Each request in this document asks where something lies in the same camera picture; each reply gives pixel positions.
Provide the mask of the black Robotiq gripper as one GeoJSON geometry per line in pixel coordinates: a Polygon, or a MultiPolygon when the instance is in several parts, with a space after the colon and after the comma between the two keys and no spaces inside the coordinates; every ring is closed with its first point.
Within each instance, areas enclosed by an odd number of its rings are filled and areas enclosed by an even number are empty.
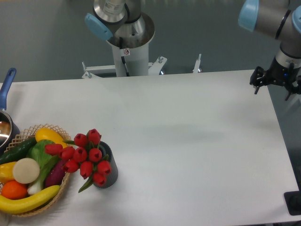
{"type": "Polygon", "coordinates": [[[273,59],[270,68],[264,70],[258,66],[250,77],[249,84],[254,87],[254,94],[257,95],[260,87],[272,85],[283,86],[288,91],[285,101],[289,99],[292,94],[301,94],[301,81],[297,80],[297,86],[293,83],[296,81],[296,76],[301,67],[295,67],[296,64],[289,62],[288,66],[282,66],[276,58],[273,59]]]}

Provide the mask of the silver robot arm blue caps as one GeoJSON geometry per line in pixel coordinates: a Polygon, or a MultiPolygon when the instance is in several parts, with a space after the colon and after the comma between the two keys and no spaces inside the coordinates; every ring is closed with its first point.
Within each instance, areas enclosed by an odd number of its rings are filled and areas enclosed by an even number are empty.
{"type": "MultiPolygon", "coordinates": [[[[289,95],[300,94],[301,10],[288,9],[287,0],[247,0],[238,17],[240,27],[261,32],[280,41],[269,69],[256,67],[250,84],[277,85],[289,95]]],[[[85,24],[98,38],[107,41],[113,52],[118,77],[157,74],[163,60],[149,63],[149,43],[154,37],[153,20],[141,11],[139,0],[96,0],[85,24]]]]}

